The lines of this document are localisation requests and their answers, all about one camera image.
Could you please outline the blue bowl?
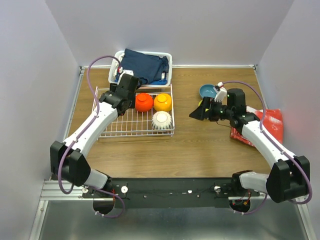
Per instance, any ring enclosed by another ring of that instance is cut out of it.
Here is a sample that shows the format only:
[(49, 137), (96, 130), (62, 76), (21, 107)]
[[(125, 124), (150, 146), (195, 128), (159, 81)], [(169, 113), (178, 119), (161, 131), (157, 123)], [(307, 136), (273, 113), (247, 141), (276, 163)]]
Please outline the blue bowl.
[(199, 95), (203, 99), (204, 97), (215, 98), (217, 95), (215, 85), (204, 84), (199, 88)]

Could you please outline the lime green bowl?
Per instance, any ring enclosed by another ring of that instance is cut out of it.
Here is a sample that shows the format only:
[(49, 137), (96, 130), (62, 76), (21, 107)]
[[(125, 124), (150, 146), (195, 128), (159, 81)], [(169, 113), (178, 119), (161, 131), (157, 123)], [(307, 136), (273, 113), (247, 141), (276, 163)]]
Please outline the lime green bowl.
[(203, 101), (203, 100), (201, 100), (201, 101), (198, 103), (198, 107), (200, 107), (200, 105), (202, 104), (202, 101)]

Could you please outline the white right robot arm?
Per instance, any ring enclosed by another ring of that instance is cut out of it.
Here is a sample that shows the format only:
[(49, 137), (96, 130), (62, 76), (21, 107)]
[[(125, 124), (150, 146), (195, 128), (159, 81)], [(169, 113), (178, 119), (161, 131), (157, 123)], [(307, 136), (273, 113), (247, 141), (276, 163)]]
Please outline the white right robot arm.
[(246, 96), (242, 89), (231, 88), (223, 93), (227, 97), (227, 104), (205, 96), (189, 117), (211, 122), (228, 120), (232, 128), (254, 145), (271, 168), (269, 174), (250, 170), (235, 173), (230, 191), (236, 196), (243, 195), (248, 189), (263, 192), (276, 203), (310, 197), (309, 160), (287, 150), (261, 124), (262, 119), (247, 111)]

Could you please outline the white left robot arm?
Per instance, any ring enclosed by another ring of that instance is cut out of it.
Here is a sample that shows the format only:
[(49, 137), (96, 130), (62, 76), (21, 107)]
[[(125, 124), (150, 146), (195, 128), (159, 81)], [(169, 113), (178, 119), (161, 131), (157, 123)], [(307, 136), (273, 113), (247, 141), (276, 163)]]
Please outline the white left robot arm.
[(77, 187), (93, 187), (101, 198), (110, 194), (109, 176), (91, 168), (86, 157), (107, 126), (135, 107), (136, 91), (141, 84), (131, 71), (124, 71), (118, 83), (112, 83), (100, 96), (95, 109), (82, 125), (63, 142), (55, 141), (50, 146), (50, 169), (59, 180)]

